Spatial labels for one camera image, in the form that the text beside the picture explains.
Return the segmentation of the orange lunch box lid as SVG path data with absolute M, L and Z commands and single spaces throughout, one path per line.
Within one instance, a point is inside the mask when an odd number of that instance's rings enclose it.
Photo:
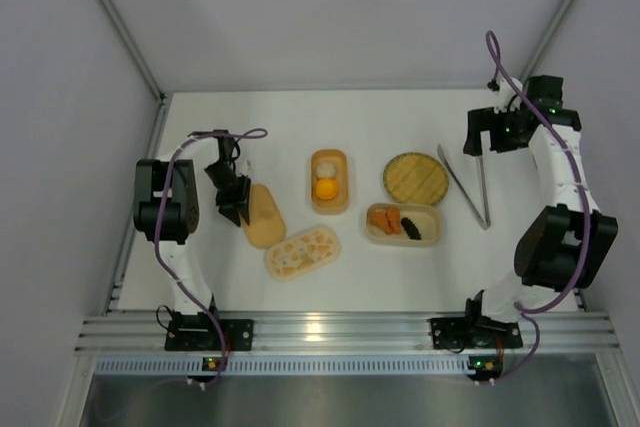
M 250 222 L 242 220 L 242 228 L 249 244 L 257 249 L 268 249 L 286 236 L 286 224 L 270 190 L 262 184 L 253 184 L 249 199 Z

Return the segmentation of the white rice ball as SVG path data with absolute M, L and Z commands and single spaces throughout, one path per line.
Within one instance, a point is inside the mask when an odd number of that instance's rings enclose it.
M 323 160 L 316 164 L 315 174 L 318 179 L 336 179 L 338 164 L 333 160 Z

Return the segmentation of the yellow egg yolk food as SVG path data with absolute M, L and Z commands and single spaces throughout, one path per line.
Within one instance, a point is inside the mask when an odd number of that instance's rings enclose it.
M 339 191 L 339 183 L 335 178 L 320 178 L 315 184 L 315 195 L 323 201 L 336 198 Z

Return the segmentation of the metal food tongs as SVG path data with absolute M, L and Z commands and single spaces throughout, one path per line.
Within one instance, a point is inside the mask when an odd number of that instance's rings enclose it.
M 454 182 L 454 184 L 459 188 L 460 192 L 462 193 L 464 200 L 466 201 L 468 207 L 470 208 L 480 228 L 483 230 L 488 230 L 492 225 L 492 220 L 491 220 L 490 208 L 489 208 L 489 198 L 488 198 L 488 191 L 487 191 L 484 156 L 479 155 L 475 157 L 477 179 L 478 179 L 478 185 L 479 185 L 479 191 L 480 191 L 480 199 L 482 201 L 482 207 L 479 208 L 474 203 L 469 193 L 465 189 L 463 183 L 460 181 L 459 177 L 454 171 L 452 165 L 450 164 L 446 156 L 443 146 L 438 144 L 436 148 L 436 152 L 437 152 L 439 161 L 442 163 L 442 165 L 446 169 L 448 175 L 450 176 L 450 179 Z

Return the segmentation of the orange lunch box container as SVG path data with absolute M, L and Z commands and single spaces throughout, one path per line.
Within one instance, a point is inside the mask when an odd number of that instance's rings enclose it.
M 315 174 L 315 166 L 323 160 L 333 160 L 338 164 L 337 182 L 340 191 L 336 198 L 323 201 L 315 195 L 315 184 L 319 180 Z M 338 215 L 344 212 L 350 202 L 349 163 L 346 154 L 339 149 L 320 149 L 310 157 L 309 163 L 309 198 L 315 212 L 323 215 Z

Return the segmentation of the beige lunch box container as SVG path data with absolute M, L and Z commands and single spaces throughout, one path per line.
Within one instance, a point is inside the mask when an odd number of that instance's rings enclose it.
M 388 207 L 396 207 L 400 211 L 401 218 L 410 218 L 418 227 L 422 239 L 411 240 L 404 230 L 401 234 L 387 235 L 386 230 L 382 230 L 368 222 L 368 215 L 374 210 L 384 210 Z M 428 205 L 397 204 L 397 203 L 374 203 L 366 212 L 365 233 L 373 242 L 380 245 L 394 247 L 428 247 L 435 244 L 441 234 L 441 216 L 433 207 Z

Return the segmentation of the black sea cucumber food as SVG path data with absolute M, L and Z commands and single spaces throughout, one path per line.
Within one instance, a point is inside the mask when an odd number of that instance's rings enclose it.
M 422 236 L 418 227 L 410 218 L 402 217 L 400 223 L 409 239 L 416 240 L 416 241 L 419 241 L 422 239 Z

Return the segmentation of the orange fried chicken piece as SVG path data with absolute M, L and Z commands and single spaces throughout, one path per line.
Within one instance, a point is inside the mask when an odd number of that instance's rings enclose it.
M 389 227 L 386 212 L 384 210 L 374 210 L 368 215 L 368 222 L 382 230 L 387 230 Z

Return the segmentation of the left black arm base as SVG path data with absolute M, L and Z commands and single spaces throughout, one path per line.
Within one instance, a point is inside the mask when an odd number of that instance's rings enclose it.
M 227 350 L 251 351 L 254 321 L 251 319 L 221 319 L 219 321 Z M 220 351 L 218 331 L 206 316 L 186 316 L 171 320 L 165 337 L 164 349 L 169 352 Z

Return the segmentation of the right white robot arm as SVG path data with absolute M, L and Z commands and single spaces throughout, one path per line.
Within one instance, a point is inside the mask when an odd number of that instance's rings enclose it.
M 544 206 L 518 241 L 514 268 L 474 301 L 482 317 L 500 323 L 557 306 L 574 289 L 591 286 L 617 234 L 616 218 L 601 212 L 586 181 L 578 112 L 563 106 L 563 80 L 534 76 L 491 80 L 493 106 L 467 114 L 463 152 L 483 159 L 481 135 L 490 149 L 528 150 Z

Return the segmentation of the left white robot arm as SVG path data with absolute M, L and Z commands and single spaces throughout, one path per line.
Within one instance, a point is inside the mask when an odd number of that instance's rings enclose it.
M 177 314 L 218 317 L 201 267 L 189 258 L 188 241 L 200 220 L 195 156 L 213 150 L 204 172 L 215 189 L 214 205 L 233 225 L 249 224 L 252 182 L 237 171 L 237 161 L 240 141 L 252 136 L 251 131 L 193 132 L 166 160 L 145 158 L 136 164 L 134 227 L 153 244 L 156 260 L 172 282 L 172 311 Z

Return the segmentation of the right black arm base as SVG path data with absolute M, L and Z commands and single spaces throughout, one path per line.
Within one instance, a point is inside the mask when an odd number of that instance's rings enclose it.
M 523 346 L 517 323 L 502 323 L 481 317 L 434 317 L 429 320 L 433 347 L 460 353 L 468 349 L 507 349 Z

